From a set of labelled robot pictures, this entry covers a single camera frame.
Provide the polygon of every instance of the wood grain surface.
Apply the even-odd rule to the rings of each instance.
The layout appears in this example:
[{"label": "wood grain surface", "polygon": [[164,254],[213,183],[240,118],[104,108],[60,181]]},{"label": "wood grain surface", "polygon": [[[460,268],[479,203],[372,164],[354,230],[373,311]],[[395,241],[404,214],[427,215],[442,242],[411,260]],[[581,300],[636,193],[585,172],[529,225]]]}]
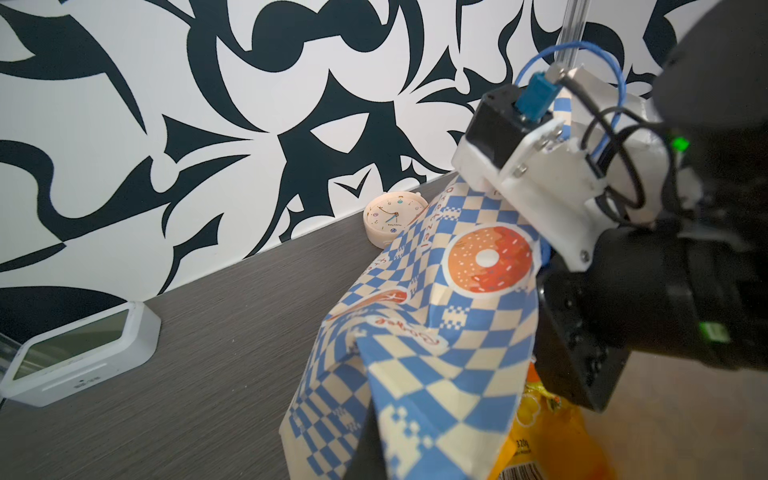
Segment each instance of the wood grain surface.
[{"label": "wood grain surface", "polygon": [[[287,478],[277,429],[319,322],[378,252],[354,215],[150,300],[149,362],[42,409],[6,402],[0,479]],[[587,421],[620,478],[765,478],[766,396],[764,374],[633,354]]]}]

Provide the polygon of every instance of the clock face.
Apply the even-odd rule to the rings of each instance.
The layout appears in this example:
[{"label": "clock face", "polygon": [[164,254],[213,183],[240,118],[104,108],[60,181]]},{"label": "clock face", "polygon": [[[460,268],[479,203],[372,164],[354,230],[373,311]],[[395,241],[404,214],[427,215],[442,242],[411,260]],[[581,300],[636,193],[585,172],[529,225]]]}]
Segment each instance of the clock face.
[{"label": "clock face", "polygon": [[426,200],[415,194],[386,195],[366,208],[366,222],[374,230],[396,235],[410,225],[426,207]]},{"label": "clock face", "polygon": [[120,339],[128,319],[128,310],[113,313],[110,316],[86,323],[83,326],[59,333],[40,342],[33,343],[27,349],[22,364],[16,371],[14,380],[57,365],[88,350]]}]

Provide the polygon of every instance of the orange snack bag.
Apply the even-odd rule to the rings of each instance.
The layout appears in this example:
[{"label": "orange snack bag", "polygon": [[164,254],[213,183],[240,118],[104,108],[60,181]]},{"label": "orange snack bag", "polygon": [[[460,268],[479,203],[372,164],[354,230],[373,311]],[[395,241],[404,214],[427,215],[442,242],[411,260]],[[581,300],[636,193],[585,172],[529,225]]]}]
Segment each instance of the orange snack bag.
[{"label": "orange snack bag", "polygon": [[547,392],[533,363],[507,441],[488,480],[615,480],[581,410]]}]

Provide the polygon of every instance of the barcode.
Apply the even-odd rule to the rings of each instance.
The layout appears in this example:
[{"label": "barcode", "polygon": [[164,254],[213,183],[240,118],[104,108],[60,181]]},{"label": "barcode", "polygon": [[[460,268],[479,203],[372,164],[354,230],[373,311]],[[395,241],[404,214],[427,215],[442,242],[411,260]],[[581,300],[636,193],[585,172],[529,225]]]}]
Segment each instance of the barcode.
[{"label": "barcode", "polygon": [[507,468],[498,476],[498,480],[544,480],[544,476],[536,464],[531,462]]}]

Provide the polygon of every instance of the wallpaper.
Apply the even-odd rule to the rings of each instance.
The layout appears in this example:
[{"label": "wallpaper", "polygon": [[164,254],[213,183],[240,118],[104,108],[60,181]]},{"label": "wallpaper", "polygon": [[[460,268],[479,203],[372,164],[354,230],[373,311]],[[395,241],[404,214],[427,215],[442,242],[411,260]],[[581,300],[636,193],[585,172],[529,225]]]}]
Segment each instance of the wallpaper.
[{"label": "wallpaper", "polygon": [[[149,299],[444,174],[565,4],[0,3],[0,331]],[[647,97],[713,4],[593,0],[584,39]]]}]

